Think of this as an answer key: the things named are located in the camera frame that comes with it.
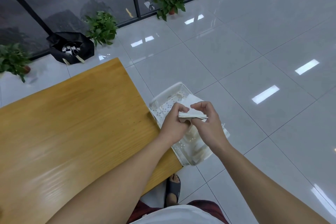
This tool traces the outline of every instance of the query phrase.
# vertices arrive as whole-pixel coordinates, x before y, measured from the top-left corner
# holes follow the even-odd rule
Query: wood grain
[[[0,223],[45,223],[159,128],[119,59],[0,108]],[[170,149],[147,192],[181,169]]]

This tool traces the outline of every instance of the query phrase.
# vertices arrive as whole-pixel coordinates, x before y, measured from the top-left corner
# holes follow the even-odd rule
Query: sandal
[[[167,207],[167,196],[172,193],[176,196],[177,202],[179,201],[180,191],[181,191],[181,180],[178,175],[176,175],[179,183],[171,181],[169,178],[167,179],[166,183],[166,195],[165,195],[165,204],[164,207]]]

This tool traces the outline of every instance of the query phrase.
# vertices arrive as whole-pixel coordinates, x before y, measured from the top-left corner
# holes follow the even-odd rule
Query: person's left hand
[[[179,112],[189,111],[188,107],[180,103],[175,103],[162,124],[160,136],[168,140],[171,145],[177,143],[186,133],[190,123],[179,121]]]

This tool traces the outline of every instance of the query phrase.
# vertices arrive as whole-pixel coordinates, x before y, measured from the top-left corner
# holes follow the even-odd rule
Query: stack of paper
[[[187,98],[183,98],[180,103],[184,106],[189,108],[188,112],[179,112],[178,117],[184,118],[184,119],[191,119],[191,118],[200,118],[202,120],[207,119],[208,116],[206,116],[203,112],[195,110],[190,107],[190,105],[203,101],[202,99],[199,99],[198,97],[194,96],[193,94],[189,94]]]

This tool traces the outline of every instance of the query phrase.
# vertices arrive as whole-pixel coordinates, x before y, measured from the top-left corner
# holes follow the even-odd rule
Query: person's right hand
[[[199,135],[210,150],[217,155],[216,152],[229,144],[224,134],[221,120],[211,102],[202,101],[190,106],[191,108],[201,111],[208,116],[206,122],[201,119],[194,118],[191,123],[195,125]]]

